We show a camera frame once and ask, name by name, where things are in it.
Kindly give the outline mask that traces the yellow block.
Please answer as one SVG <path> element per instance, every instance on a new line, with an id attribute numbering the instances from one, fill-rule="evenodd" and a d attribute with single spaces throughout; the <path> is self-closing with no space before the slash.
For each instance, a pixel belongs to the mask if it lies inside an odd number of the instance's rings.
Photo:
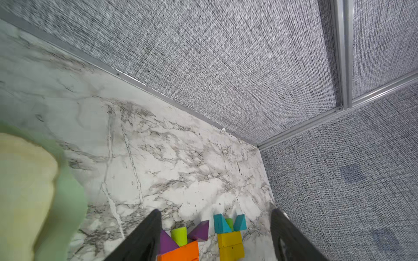
<path id="1" fill-rule="evenodd" d="M 238 261 L 245 257 L 244 246 L 242 243 L 220 248 L 221 261 Z"/>
<path id="2" fill-rule="evenodd" d="M 242 243 L 242 236 L 240 231 L 220 233 L 218 236 L 218 246 L 220 249 L 228 248 Z"/>

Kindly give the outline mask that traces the lime green cylinder block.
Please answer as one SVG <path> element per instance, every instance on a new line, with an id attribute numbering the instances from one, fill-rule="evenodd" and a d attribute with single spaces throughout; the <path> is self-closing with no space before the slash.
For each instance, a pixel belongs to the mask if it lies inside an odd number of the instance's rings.
<path id="1" fill-rule="evenodd" d="M 170 232 L 170 236 L 179 247 L 182 247 L 188 244 L 186 226 L 172 229 Z"/>

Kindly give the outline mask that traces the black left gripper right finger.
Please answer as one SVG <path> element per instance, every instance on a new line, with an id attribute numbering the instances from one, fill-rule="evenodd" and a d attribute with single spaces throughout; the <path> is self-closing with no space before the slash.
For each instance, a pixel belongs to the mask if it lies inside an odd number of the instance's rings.
<path id="1" fill-rule="evenodd" d="M 328 260 L 279 209 L 272 210 L 270 220 L 271 235 L 277 260 Z"/>

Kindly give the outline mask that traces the purple triangle block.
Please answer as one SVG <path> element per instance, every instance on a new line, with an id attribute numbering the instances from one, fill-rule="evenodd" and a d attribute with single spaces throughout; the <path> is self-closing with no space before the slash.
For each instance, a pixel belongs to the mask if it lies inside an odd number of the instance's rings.
<path id="1" fill-rule="evenodd" d="M 178 249 L 178 244 L 168 235 L 168 233 L 164 230 L 161 230 L 160 234 L 160 249 L 159 255 L 164 255 L 168 252 L 172 252 Z"/>
<path id="2" fill-rule="evenodd" d="M 209 238 L 209 220 L 199 223 L 189 234 L 187 235 L 188 241 L 207 241 Z"/>

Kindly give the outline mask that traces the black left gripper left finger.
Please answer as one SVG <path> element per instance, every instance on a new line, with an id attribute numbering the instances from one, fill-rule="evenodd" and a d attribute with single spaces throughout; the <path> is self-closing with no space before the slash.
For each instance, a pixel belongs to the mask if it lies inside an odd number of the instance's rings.
<path id="1" fill-rule="evenodd" d="M 156 261 L 160 250 L 162 215 L 153 210 L 104 260 Z"/>

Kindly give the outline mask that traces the teal triangle block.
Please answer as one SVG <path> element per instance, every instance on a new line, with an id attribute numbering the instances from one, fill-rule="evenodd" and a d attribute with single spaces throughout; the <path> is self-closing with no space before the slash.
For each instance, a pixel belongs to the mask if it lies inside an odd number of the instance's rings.
<path id="1" fill-rule="evenodd" d="M 216 234 L 231 233 L 232 229 L 228 225 L 225 217 L 222 214 L 216 214 L 213 216 L 214 231 Z"/>
<path id="2" fill-rule="evenodd" d="M 234 232 L 244 231 L 247 229 L 246 217 L 244 214 L 240 214 L 236 216 L 233 228 L 234 228 Z"/>

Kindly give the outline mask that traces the orange block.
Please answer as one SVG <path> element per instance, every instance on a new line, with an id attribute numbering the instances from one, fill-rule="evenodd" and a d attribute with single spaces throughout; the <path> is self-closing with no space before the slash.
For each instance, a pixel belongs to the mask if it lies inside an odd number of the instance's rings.
<path id="1" fill-rule="evenodd" d="M 171 252 L 159 255 L 158 261 L 199 261 L 198 242 L 193 241 Z"/>

